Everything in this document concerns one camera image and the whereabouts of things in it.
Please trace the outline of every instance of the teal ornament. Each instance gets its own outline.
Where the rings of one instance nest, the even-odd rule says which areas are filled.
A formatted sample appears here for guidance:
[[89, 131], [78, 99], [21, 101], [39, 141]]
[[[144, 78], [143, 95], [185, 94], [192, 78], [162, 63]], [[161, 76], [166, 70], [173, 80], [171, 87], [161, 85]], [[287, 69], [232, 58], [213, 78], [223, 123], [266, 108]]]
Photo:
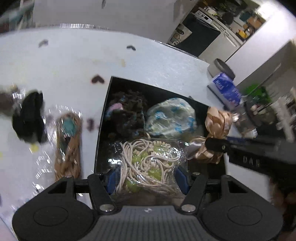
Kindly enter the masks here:
[[66, 118], [63, 120], [62, 131], [64, 135], [72, 137], [76, 134], [77, 128], [72, 118]]

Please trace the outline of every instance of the dark fuzzy fabric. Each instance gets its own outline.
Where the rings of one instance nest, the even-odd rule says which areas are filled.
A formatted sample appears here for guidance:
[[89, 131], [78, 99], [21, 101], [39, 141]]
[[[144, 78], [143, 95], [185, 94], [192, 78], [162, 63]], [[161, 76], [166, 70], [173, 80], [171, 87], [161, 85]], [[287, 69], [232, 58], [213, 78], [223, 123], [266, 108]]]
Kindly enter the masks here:
[[39, 143], [43, 141], [44, 123], [40, 114], [42, 106], [42, 92], [32, 92], [24, 99], [20, 112], [14, 112], [12, 127], [20, 139], [33, 142], [36, 135]]
[[145, 119], [147, 112], [147, 100], [138, 91], [129, 90], [127, 93], [118, 92], [113, 94], [109, 107], [115, 103], [121, 103], [123, 110], [114, 110], [110, 121], [115, 125], [116, 132], [108, 134], [110, 140], [121, 138], [135, 139], [144, 137]]

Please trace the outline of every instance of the plastic bag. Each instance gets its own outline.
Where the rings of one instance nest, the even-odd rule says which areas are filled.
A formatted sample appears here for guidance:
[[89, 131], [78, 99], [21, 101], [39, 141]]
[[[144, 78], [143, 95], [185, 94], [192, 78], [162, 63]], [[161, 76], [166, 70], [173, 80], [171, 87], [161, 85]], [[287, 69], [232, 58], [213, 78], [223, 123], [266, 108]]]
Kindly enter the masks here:
[[114, 192], [117, 197], [142, 189], [161, 196], [183, 196], [174, 178], [174, 170], [185, 161], [183, 148], [178, 141], [137, 139], [114, 146], [119, 154], [118, 159], [113, 156], [109, 160], [113, 165], [120, 165], [116, 172]]
[[152, 106], [148, 112], [145, 130], [152, 136], [184, 139], [202, 135], [197, 132], [195, 110], [181, 98], [171, 98]]
[[42, 145], [35, 162], [33, 183], [37, 192], [49, 187], [63, 176], [80, 175], [80, 111], [55, 106], [46, 111], [43, 121], [48, 143]]

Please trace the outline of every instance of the knotted ribbon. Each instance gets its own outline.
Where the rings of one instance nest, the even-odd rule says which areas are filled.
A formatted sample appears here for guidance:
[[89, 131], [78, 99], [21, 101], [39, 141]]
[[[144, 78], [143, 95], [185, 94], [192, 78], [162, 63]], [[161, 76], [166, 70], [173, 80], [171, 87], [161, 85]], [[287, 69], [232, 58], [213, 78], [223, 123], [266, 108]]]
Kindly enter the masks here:
[[194, 141], [203, 142], [201, 148], [195, 154], [195, 158], [202, 163], [216, 163], [218, 164], [223, 153], [215, 153], [207, 150], [205, 147], [205, 140], [207, 138], [224, 139], [231, 128], [232, 116], [231, 113], [223, 110], [218, 110], [215, 107], [210, 107], [207, 111], [205, 126], [209, 132], [208, 136], [198, 137]]

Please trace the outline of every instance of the black tray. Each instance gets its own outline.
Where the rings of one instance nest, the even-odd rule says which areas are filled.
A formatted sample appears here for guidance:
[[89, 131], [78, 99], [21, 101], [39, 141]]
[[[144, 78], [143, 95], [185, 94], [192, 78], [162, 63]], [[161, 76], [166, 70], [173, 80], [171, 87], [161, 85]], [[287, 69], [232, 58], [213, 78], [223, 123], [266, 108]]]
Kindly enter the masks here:
[[[119, 91], [126, 92], [127, 90], [141, 92], [147, 99], [148, 108], [170, 98], [175, 97], [175, 98], [184, 99], [194, 108], [197, 125], [203, 126], [204, 135], [207, 136], [208, 131], [205, 127], [205, 119], [207, 117], [207, 110], [209, 108], [207, 105], [197, 102], [191, 98], [188, 98], [158, 87], [154, 87], [151, 85], [139, 83], [132, 80], [122, 79], [118, 77], [111, 77], [105, 103], [104, 103], [103, 113], [101, 117], [101, 123], [100, 123], [100, 129], [99, 129], [99, 135], [98, 135], [98, 141], [97, 141], [97, 147], [96, 147], [95, 164], [94, 164], [95, 172], [105, 173], [109, 169], [109, 162], [108, 162], [109, 154], [106, 151], [109, 144], [109, 140], [103, 137], [100, 138], [100, 136], [104, 136], [104, 135], [101, 135], [103, 132], [108, 132], [108, 133], [112, 132], [112, 130], [110, 129], [110, 125], [108, 125], [107, 121], [104, 121], [105, 111], [108, 109], [108, 104], [112, 100], [112, 94]], [[203, 173], [209, 178], [220, 178], [221, 175], [225, 174], [225, 165], [224, 165], [223, 158], [221, 159], [218, 165], [199, 164], [196, 161], [189, 160], [187, 166], [189, 171]]]

